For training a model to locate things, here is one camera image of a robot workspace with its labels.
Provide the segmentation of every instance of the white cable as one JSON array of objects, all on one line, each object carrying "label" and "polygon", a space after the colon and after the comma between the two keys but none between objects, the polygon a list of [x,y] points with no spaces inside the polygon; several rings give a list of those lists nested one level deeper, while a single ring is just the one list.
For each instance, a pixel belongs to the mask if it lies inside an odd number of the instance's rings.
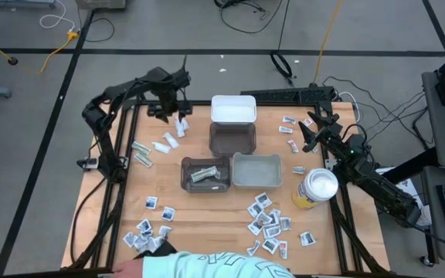
[{"label": "white cable", "polygon": [[356,103],[356,99],[355,99],[355,97],[354,97],[352,94],[350,94],[349,92],[342,92],[342,93],[339,94],[339,96],[344,95],[344,94],[349,95],[349,96],[353,99],[353,103],[355,104],[355,106],[356,106],[356,111],[357,111],[357,113],[358,113],[358,119],[356,120],[356,122],[358,123],[358,122],[360,121],[360,109],[359,109],[359,107],[358,107],[358,104]]},{"label": "white cable", "polygon": [[[63,15],[61,15],[61,16],[59,16],[59,15],[44,15],[42,18],[40,18],[40,20],[39,20],[39,24],[40,24],[43,28],[51,29],[51,28],[56,27],[62,20],[64,20],[64,21],[67,21],[67,22],[69,22],[69,23],[72,24],[72,27],[71,27],[70,31],[75,30],[75,22],[73,22],[73,21],[71,21],[71,20],[69,20],[69,19],[65,19],[65,18],[64,18],[64,16],[66,15],[66,7],[65,7],[65,5],[64,5],[60,0],[56,0],[56,2],[60,3],[61,6],[63,7]],[[52,25],[44,25],[44,24],[42,23],[42,20],[45,19],[45,18],[48,18],[48,17],[56,18],[56,19],[58,19],[58,21],[57,21],[56,23],[52,24]]]}]

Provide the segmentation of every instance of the can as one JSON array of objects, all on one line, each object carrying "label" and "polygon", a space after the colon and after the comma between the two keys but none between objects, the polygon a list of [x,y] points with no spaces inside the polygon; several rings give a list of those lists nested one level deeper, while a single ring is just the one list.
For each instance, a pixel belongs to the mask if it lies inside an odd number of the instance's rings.
[{"label": "can", "polygon": [[336,195],[338,187],[338,179],[331,171],[317,168],[300,182],[293,192],[293,201],[300,209],[311,209]]}]

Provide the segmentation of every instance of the plastic bin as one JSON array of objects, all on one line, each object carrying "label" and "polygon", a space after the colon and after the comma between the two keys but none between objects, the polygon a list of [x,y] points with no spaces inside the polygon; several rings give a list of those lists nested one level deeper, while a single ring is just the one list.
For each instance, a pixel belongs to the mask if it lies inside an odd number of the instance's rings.
[{"label": "plastic bin", "polygon": [[233,155],[233,184],[237,188],[274,189],[282,183],[280,155]]},{"label": "plastic bin", "polygon": [[256,148],[255,124],[212,123],[209,148],[217,157],[232,157],[235,153],[252,154]]},{"label": "plastic bin", "polygon": [[[216,166],[221,172],[221,179],[215,177],[204,178],[194,183],[191,174],[202,169]],[[193,159],[182,160],[182,188],[187,192],[226,192],[231,185],[231,162],[229,158]]]},{"label": "plastic bin", "polygon": [[253,123],[256,120],[255,97],[214,96],[210,118],[216,123]]}]

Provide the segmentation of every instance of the white lid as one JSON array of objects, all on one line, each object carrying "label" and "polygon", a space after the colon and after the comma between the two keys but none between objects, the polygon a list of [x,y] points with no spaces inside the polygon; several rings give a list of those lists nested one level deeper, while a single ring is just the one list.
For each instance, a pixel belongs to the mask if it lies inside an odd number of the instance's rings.
[{"label": "white lid", "polygon": [[307,176],[307,193],[315,201],[327,201],[338,192],[338,179],[328,169],[314,169]]},{"label": "white lid", "polygon": [[256,120],[255,97],[214,96],[210,117],[218,123],[253,123]]}]

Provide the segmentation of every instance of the brown translucent container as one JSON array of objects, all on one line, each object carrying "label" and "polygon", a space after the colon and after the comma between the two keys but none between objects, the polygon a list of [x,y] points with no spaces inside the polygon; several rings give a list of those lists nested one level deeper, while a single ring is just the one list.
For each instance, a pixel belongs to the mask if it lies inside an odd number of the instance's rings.
[{"label": "brown translucent container", "polygon": [[[191,174],[202,169],[211,168],[212,166],[216,166],[217,170],[221,173],[220,179],[217,179],[216,177],[208,177],[195,183],[192,181]],[[187,192],[226,192],[230,185],[231,162],[228,157],[210,159],[183,158],[182,188]]]},{"label": "brown translucent container", "polygon": [[256,148],[255,124],[210,124],[209,148],[217,157],[252,154]]}]

